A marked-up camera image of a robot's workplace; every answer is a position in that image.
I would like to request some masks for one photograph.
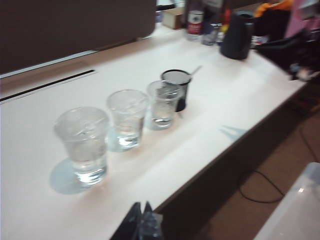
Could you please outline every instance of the glass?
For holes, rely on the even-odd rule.
[[[152,123],[159,128],[172,125],[178,100],[183,95],[182,88],[174,83],[154,81],[147,87],[151,97]]]
[[[71,159],[79,181],[100,182],[107,170],[106,135],[109,118],[95,107],[79,107],[63,113],[54,125]]]
[[[131,149],[138,146],[148,106],[147,96],[133,89],[116,91],[108,97],[107,106],[112,113],[120,147]]]

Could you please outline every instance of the white countertop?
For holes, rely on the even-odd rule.
[[[91,74],[1,105],[1,236],[4,239],[109,238],[134,202],[158,207],[304,83],[251,52],[228,59],[219,48],[189,42],[183,30],[89,54],[41,71],[84,64]],[[168,69],[202,69],[187,108],[169,129],[143,130],[141,145],[108,151],[107,177],[83,190],[53,125],[81,106],[105,111],[121,89],[146,91]]]

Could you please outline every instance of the bottle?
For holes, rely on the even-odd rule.
[[[202,0],[192,0],[189,4],[189,12],[187,16],[187,39],[196,41],[202,30],[204,19],[204,5]]]
[[[202,44],[214,45],[221,27],[221,9],[224,0],[205,0],[202,26]]]

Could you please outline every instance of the black pitcher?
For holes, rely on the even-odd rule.
[[[245,59],[251,45],[254,16],[250,11],[236,11],[231,15],[220,52],[231,59]]]

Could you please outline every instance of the clear glass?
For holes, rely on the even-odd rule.
[[[151,101],[152,123],[159,128],[172,125],[178,100],[183,96],[181,86],[165,81],[154,81],[147,87]]]
[[[79,107],[63,113],[54,125],[71,159],[79,181],[100,182],[107,170],[106,135],[109,118],[95,107]]]
[[[137,147],[141,141],[148,97],[141,91],[116,91],[107,99],[116,130],[117,142],[122,149]]]

